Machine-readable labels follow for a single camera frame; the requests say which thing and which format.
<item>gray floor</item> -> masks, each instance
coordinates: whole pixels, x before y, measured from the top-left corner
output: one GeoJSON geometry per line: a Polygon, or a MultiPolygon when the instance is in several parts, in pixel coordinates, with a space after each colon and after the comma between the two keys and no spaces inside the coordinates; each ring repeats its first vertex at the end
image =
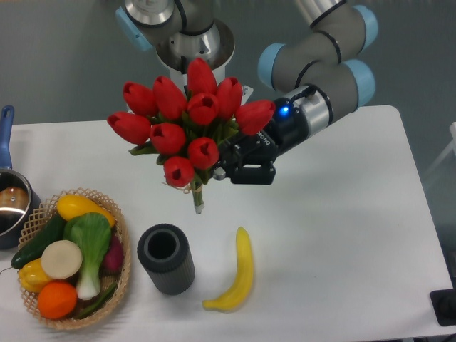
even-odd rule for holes
{"type": "MultiPolygon", "coordinates": [[[[0,105],[15,123],[105,120],[122,110],[128,80],[152,85],[167,71],[155,52],[136,51],[113,15],[121,0],[0,1],[0,105]]],[[[378,17],[377,41],[359,59],[373,70],[371,105],[401,113],[445,255],[456,251],[456,157],[431,178],[425,171],[451,141],[456,121],[456,1],[353,0],[378,17]]],[[[227,75],[254,88],[252,99],[278,96],[257,78],[270,43],[309,34],[293,0],[214,0],[233,31],[236,53],[227,75]]]]}

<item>blue light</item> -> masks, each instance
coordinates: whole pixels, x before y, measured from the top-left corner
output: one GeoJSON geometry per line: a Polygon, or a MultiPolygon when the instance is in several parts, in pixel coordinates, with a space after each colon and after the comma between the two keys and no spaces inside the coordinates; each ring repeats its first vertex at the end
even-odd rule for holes
{"type": "Polygon", "coordinates": [[[282,107],[279,109],[279,114],[281,116],[287,116],[289,114],[290,108],[288,107],[282,107]]]}

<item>wicker basket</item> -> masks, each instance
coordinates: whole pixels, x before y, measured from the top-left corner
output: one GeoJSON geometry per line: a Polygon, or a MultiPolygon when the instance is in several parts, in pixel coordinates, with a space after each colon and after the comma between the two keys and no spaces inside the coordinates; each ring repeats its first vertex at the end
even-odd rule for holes
{"type": "MultiPolygon", "coordinates": [[[[113,296],[108,301],[106,301],[101,308],[84,319],[76,320],[74,318],[66,318],[61,320],[50,320],[42,317],[37,308],[38,294],[28,292],[21,287],[21,298],[24,300],[24,305],[26,306],[27,311],[30,312],[33,317],[37,318],[40,323],[58,330],[72,330],[83,328],[105,318],[119,304],[120,300],[125,294],[131,268],[130,240],[128,238],[128,232],[125,226],[125,220],[123,219],[122,212],[111,198],[102,194],[101,192],[90,189],[79,188],[76,190],[63,191],[60,193],[60,195],[55,195],[51,199],[42,202],[40,204],[40,207],[38,209],[35,209],[33,211],[33,214],[30,215],[28,221],[25,223],[24,228],[22,229],[21,238],[19,240],[19,248],[22,248],[22,246],[25,245],[28,240],[33,239],[35,234],[42,227],[44,227],[44,224],[47,223],[47,221],[56,212],[56,204],[58,199],[66,194],[85,196],[93,200],[95,203],[99,204],[104,209],[108,210],[114,216],[116,219],[115,234],[123,246],[124,261],[120,273],[100,273],[101,291],[106,290],[113,282],[118,283],[117,289],[115,290],[113,296]]],[[[91,301],[88,301],[88,303],[84,305],[78,301],[78,304],[71,315],[77,315],[84,309],[85,306],[90,305],[91,303],[91,301]]]]}

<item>banana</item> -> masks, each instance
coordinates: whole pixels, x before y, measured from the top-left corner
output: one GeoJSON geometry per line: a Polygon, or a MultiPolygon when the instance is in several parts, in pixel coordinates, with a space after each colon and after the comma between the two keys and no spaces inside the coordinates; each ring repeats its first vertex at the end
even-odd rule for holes
{"type": "Polygon", "coordinates": [[[231,287],[219,297],[202,302],[206,310],[232,311],[249,295],[254,280],[254,258],[249,234],[243,227],[239,227],[236,233],[236,250],[236,278],[231,287]]]}

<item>pot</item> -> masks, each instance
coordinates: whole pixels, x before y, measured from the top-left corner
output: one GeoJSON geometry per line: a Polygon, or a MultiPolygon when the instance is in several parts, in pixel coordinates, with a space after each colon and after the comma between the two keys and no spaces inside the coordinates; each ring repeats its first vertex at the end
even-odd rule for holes
{"type": "Polygon", "coordinates": [[[13,106],[4,107],[0,117],[0,249],[19,244],[24,223],[41,203],[29,181],[12,170],[9,141],[13,119],[13,106]]]}

